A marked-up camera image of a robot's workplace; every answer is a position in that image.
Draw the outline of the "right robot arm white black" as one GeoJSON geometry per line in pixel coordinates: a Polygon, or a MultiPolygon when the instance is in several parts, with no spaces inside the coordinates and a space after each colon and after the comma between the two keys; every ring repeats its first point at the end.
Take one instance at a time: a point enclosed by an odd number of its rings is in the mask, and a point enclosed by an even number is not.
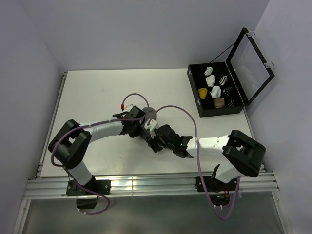
{"type": "Polygon", "coordinates": [[[232,179],[244,175],[258,177],[266,148],[239,130],[218,137],[180,136],[168,124],[159,126],[145,124],[145,141],[158,153],[170,150],[179,158],[199,158],[201,156],[225,157],[225,163],[216,165],[211,185],[222,190],[232,179]]]}

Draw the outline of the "grey sock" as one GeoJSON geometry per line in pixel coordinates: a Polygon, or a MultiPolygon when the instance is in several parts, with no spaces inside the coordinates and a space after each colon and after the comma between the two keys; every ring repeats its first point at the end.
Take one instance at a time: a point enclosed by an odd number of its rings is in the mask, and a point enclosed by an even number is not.
{"type": "Polygon", "coordinates": [[[152,107],[144,107],[143,112],[145,113],[145,120],[144,122],[148,122],[149,119],[153,119],[156,120],[157,119],[157,114],[156,114],[156,110],[152,107]]]}

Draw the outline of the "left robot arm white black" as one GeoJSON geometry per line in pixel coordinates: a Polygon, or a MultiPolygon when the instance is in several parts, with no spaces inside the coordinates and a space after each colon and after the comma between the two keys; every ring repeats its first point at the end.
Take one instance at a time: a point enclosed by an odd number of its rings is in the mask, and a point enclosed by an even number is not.
{"type": "Polygon", "coordinates": [[[139,136],[149,110],[148,107],[139,109],[133,106],[129,111],[113,115],[110,120],[85,125],[73,119],[66,121],[48,146],[51,161],[56,158],[60,162],[84,195],[97,192],[96,179],[83,162],[89,144],[110,136],[139,136]]]}

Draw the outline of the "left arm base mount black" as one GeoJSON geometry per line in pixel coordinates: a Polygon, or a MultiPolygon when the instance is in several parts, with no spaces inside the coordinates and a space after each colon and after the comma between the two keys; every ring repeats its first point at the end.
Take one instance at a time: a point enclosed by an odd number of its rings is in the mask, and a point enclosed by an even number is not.
{"type": "MultiPolygon", "coordinates": [[[[101,195],[109,195],[111,188],[111,180],[95,180],[92,185],[88,185],[85,189],[93,191],[101,195]]],[[[81,189],[74,180],[70,180],[67,185],[66,196],[86,196],[94,195],[84,189],[81,189]]]]}

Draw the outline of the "yellow sock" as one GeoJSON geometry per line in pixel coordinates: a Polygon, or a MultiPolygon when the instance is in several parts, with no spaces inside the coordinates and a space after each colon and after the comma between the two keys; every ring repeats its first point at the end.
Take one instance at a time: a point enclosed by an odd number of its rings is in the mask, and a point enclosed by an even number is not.
{"type": "Polygon", "coordinates": [[[208,89],[207,88],[200,88],[198,89],[198,94],[200,99],[205,99],[207,94],[208,94],[208,89]]]}

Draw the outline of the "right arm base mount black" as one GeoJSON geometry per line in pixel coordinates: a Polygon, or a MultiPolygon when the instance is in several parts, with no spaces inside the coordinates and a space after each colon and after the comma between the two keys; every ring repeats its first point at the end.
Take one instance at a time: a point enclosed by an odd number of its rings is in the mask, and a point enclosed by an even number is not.
{"type": "MultiPolygon", "coordinates": [[[[208,192],[218,193],[225,191],[234,191],[237,186],[236,178],[232,179],[228,183],[223,183],[219,180],[216,180],[215,178],[211,178],[210,176],[204,176],[203,179],[208,192]]],[[[204,192],[203,183],[199,176],[195,178],[194,187],[195,189],[197,189],[198,192],[204,192]]]]}

